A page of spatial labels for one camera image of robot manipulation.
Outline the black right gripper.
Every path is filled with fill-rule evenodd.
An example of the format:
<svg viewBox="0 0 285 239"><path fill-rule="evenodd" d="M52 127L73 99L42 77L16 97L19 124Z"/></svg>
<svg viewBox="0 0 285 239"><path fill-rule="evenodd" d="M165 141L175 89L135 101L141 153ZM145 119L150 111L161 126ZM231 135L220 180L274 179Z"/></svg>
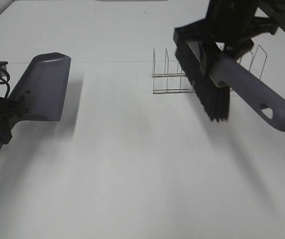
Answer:
<svg viewBox="0 0 285 239"><path fill-rule="evenodd" d="M176 27L173 41L239 45L262 33L274 35L279 23L271 17L257 17L258 0L211 0L205 18Z"/></svg>

